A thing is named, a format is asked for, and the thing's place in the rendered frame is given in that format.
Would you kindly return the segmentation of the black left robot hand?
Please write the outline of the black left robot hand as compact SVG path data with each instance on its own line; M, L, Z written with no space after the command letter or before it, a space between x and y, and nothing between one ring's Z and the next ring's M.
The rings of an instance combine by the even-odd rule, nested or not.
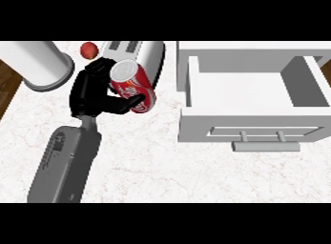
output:
M96 117L101 112L124 114L144 99L135 94L128 98L109 96L109 70L115 61L98 58L78 72L69 94L69 108L72 117L88 115Z

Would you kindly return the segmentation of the red soda can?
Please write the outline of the red soda can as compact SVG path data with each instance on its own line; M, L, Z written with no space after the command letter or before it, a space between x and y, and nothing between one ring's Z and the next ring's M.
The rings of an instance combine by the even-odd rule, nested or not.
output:
M109 70L110 87L121 97L130 98L137 94L144 95L144 99L131 108L135 113L149 112L156 101L156 96L149 83L149 79L141 66L134 60L121 60Z

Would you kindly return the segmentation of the white open drawer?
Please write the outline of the white open drawer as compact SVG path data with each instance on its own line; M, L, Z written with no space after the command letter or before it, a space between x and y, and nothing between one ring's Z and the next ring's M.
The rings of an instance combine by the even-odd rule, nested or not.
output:
M331 136L331 89L311 56L277 72L202 72L187 62L181 142L295 141Z

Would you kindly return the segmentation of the red apple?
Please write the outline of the red apple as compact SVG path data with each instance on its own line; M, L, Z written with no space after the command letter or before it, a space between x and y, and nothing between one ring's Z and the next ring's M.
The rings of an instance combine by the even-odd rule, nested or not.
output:
M85 42L79 46L79 55L84 59L93 59L97 56L98 49L91 42Z

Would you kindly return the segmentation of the white cylindrical canister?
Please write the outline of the white cylindrical canister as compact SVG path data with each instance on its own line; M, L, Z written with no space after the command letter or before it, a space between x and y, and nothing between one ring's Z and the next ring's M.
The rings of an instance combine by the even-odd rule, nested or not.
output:
M0 60L35 92L57 89L69 80L75 63L51 41L0 41Z

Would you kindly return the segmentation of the white toaster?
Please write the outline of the white toaster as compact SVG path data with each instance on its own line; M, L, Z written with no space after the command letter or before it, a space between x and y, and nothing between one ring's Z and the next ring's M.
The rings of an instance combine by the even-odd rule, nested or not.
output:
M143 67L152 87L156 87L165 60L162 41L104 41L100 56L113 61L134 60Z

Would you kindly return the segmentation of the white cabinet body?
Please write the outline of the white cabinet body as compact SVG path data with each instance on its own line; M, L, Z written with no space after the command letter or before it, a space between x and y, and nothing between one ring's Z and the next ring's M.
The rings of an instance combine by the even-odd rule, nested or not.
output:
M331 41L177 41L175 90L184 90L187 60L200 72L279 72L294 56L311 56L319 67L331 59Z

